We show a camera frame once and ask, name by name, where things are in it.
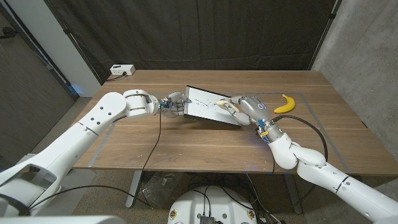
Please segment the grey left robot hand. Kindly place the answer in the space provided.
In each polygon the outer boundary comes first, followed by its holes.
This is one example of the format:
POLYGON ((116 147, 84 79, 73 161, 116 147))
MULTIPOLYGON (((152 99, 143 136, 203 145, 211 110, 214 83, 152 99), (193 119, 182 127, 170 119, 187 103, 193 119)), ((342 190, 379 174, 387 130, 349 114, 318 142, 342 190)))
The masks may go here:
POLYGON ((182 92, 174 91, 160 101, 160 113, 166 118, 176 118, 184 114, 185 105, 192 101, 182 92))

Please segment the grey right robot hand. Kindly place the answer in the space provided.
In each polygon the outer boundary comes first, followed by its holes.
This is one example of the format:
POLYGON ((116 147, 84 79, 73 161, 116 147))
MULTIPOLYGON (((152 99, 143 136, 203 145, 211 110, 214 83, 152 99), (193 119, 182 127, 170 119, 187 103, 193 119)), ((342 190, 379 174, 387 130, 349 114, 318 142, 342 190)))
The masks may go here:
POLYGON ((283 135, 279 127, 271 121, 266 105, 255 96, 225 98, 220 108, 228 111, 239 124, 257 125, 258 134, 268 143, 276 141, 283 135))

